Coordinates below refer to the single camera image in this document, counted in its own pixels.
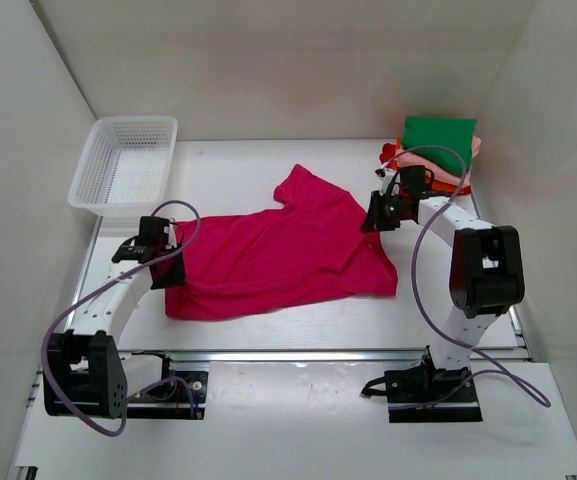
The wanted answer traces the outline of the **magenta t-shirt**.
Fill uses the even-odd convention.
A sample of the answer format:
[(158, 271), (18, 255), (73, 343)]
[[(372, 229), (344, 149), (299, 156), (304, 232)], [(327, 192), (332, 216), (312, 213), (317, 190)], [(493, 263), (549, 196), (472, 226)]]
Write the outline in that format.
[(187, 281), (166, 289), (174, 320), (223, 321), (348, 297), (393, 297), (398, 272), (378, 233), (363, 233), (352, 194), (301, 165), (274, 190), (275, 209), (178, 224)]

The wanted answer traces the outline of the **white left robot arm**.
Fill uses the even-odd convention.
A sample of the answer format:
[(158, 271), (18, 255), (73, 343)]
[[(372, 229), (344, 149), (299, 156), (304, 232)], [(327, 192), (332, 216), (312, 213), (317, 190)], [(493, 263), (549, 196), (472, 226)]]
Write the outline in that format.
[(174, 223), (143, 216), (138, 234), (117, 248), (105, 283), (77, 308), (70, 327), (51, 333), (42, 346), (48, 414), (80, 412), (118, 419), (135, 395), (165, 398), (177, 373), (161, 353), (122, 356), (117, 343), (142, 297), (181, 286), (186, 273)]

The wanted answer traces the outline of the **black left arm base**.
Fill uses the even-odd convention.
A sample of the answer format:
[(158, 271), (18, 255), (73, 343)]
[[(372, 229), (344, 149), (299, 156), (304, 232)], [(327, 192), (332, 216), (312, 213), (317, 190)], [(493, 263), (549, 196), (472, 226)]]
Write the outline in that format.
[(209, 386), (206, 364), (185, 363), (170, 353), (121, 354), (129, 419), (203, 420)]

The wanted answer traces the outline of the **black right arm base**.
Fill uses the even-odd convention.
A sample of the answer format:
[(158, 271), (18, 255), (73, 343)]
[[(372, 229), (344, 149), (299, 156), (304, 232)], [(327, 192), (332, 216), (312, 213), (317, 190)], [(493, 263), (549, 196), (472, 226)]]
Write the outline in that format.
[(429, 348), (412, 366), (386, 370), (382, 376), (368, 381), (360, 395), (385, 398), (391, 424), (483, 420), (472, 371), (468, 367), (438, 368)]

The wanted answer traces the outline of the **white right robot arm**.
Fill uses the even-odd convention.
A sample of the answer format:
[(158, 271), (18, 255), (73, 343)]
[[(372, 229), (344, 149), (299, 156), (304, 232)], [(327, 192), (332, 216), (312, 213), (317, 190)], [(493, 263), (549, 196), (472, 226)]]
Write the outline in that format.
[[(421, 227), (411, 258), (411, 284), (417, 308), (437, 340), (428, 347), (433, 365), (417, 374), (416, 387), (424, 398), (439, 400), (452, 388), (449, 372), (467, 368), (489, 326), (524, 298), (519, 234), (512, 226), (477, 218), (452, 197), (432, 190), (420, 166), (381, 167), (376, 175), (382, 185), (371, 193), (360, 231), (394, 231), (404, 221)], [(441, 325), (423, 306), (417, 278), (421, 243), (429, 232), (451, 248), (452, 309)]]

